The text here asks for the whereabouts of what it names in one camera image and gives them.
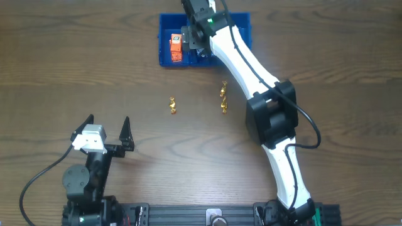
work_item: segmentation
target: blue bin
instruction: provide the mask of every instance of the blue bin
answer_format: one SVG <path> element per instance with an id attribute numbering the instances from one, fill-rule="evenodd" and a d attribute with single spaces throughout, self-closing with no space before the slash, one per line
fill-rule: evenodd
<path id="1" fill-rule="evenodd" d="M 239 28 L 245 44 L 251 49 L 250 13 L 231 13 L 232 19 Z M 188 19 L 184 13 L 161 13 L 159 17 L 159 64 L 162 67 L 211 67 L 223 65 L 216 57 L 198 57 L 196 50 L 183 52 L 183 61 L 173 63 L 170 56 L 169 40 L 171 34 L 180 34 L 182 26 L 188 25 Z"/>

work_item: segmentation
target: wooden table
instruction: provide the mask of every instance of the wooden table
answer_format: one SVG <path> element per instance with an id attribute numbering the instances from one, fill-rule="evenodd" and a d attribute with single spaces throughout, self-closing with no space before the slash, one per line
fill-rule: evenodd
<path id="1" fill-rule="evenodd" d="M 402 4 L 366 1 L 228 1 L 250 11 L 253 52 L 323 135 L 298 149 L 317 202 L 339 203 L 344 225 L 402 218 Z M 26 225 L 19 194 L 58 159 L 89 114 L 116 142 L 125 116 L 136 151 L 114 159 L 106 195 L 150 204 L 254 203 L 276 197 L 262 149 L 247 134 L 246 100 L 225 68 L 161 68 L 160 13 L 179 0 L 0 2 L 0 221 Z M 228 114 L 219 90 L 228 79 Z M 177 100 L 177 115 L 168 107 Z M 300 118 L 298 141 L 315 142 Z M 63 172 L 72 152 L 28 190 L 37 225 L 60 225 Z"/>

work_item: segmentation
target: green strip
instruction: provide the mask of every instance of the green strip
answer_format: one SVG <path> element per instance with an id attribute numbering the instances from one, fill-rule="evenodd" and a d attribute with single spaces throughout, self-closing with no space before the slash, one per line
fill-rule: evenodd
<path id="1" fill-rule="evenodd" d="M 315 209 L 315 215 L 313 216 L 315 226 L 321 226 L 321 216 L 320 216 L 320 209 Z"/>

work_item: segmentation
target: wood grain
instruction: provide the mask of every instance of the wood grain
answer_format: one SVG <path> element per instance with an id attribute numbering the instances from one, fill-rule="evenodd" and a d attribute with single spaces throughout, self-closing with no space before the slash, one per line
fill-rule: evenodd
<path id="1" fill-rule="evenodd" d="M 323 134 L 298 150 L 315 201 L 344 225 L 398 224 L 402 212 L 402 4 L 399 0 L 231 0 L 250 11 L 253 52 L 296 87 Z M 160 13 L 179 1 L 0 1 L 0 222 L 26 225 L 25 183 L 59 158 L 89 115 L 116 142 L 125 116 L 137 150 L 114 159 L 107 195 L 150 204 L 254 203 L 276 197 L 265 154 L 244 125 L 246 100 L 225 68 L 158 65 Z M 222 79 L 229 113 L 220 113 Z M 170 115 L 169 96 L 178 114 Z M 303 119 L 301 143 L 314 142 Z M 60 225 L 72 152 L 28 190 L 37 225 Z"/>

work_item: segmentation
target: black cable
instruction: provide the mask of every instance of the black cable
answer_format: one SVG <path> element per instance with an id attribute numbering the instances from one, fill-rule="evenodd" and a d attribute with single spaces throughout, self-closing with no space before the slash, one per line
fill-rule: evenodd
<path id="1" fill-rule="evenodd" d="M 318 130 L 317 125 L 315 124 L 315 122 L 313 121 L 313 119 L 299 106 L 297 106 L 297 104 L 295 104 L 293 101 L 291 101 L 289 98 L 287 98 L 285 95 L 283 95 L 281 92 L 277 91 L 276 89 L 272 88 L 271 86 L 269 86 L 264 80 L 263 78 L 261 78 L 258 73 L 253 69 L 253 67 L 250 65 L 250 63 L 247 61 L 246 57 L 244 57 L 244 55 L 242 54 L 241 50 L 239 49 L 238 45 L 236 44 L 236 41 L 234 39 L 234 35 L 233 35 L 233 30 L 232 30 L 232 26 L 233 26 L 233 22 L 232 22 L 232 18 L 229 14 L 229 10 L 227 8 L 226 2 L 225 0 L 220 0 L 222 2 L 222 5 L 225 8 L 225 14 L 226 14 L 226 20 L 229 23 L 229 30 L 231 32 L 231 37 L 232 37 L 232 41 L 234 44 L 234 48 L 237 50 L 237 52 L 240 54 L 241 58 L 244 60 L 244 63 L 246 63 L 246 65 L 250 68 L 250 70 L 253 72 L 253 74 L 258 78 L 258 80 L 265 85 L 269 90 L 271 90 L 272 92 L 274 92 L 277 96 L 281 97 L 287 104 L 289 104 L 290 106 L 292 106 L 293 108 L 295 108 L 298 112 L 300 112 L 306 119 L 307 121 L 312 125 L 315 133 L 317 134 L 317 143 L 314 145 L 304 145 L 304 144 L 288 144 L 285 146 L 285 155 L 286 158 L 288 159 L 289 165 L 290 165 L 290 169 L 291 172 L 293 174 L 293 179 L 295 181 L 295 195 L 293 197 L 293 201 L 290 205 L 289 210 L 291 210 L 294 206 L 295 206 L 295 202 L 296 202 L 296 198 L 297 198 L 297 178 L 296 178 L 296 173 L 295 173 L 295 169 L 293 168 L 293 165 L 291 163 L 291 159 L 289 157 L 289 152 L 288 152 L 288 148 L 289 147 L 299 147 L 299 148 L 305 148 L 305 149 L 315 149 L 318 148 L 319 145 L 321 144 L 321 133 L 320 130 Z"/>
<path id="2" fill-rule="evenodd" d="M 23 191 L 21 192 L 21 195 L 19 196 L 19 210 L 21 211 L 21 214 L 23 215 L 24 219 L 26 220 L 26 222 L 30 225 L 30 226 L 35 226 L 32 221 L 30 220 L 30 218 L 26 215 L 25 210 L 24 210 L 24 205 L 23 205 L 23 200 L 24 200 L 24 195 L 25 192 L 27 191 L 27 189 L 31 186 L 31 184 L 38 179 L 41 175 L 43 175 L 44 173 L 46 173 L 47 171 L 49 171 L 50 169 L 52 169 L 55 165 L 57 165 L 58 163 L 60 163 L 61 161 L 63 161 L 63 159 L 65 159 L 67 157 L 67 155 L 70 153 L 71 149 L 73 148 L 72 145 L 70 145 L 70 147 L 67 149 L 67 151 L 64 153 L 64 155 L 58 159 L 57 161 L 55 161 L 53 164 L 49 165 L 48 167 L 46 167 L 44 170 L 42 170 L 41 172 L 39 172 L 37 175 L 35 175 L 31 180 L 29 180 L 29 182 L 25 185 Z"/>

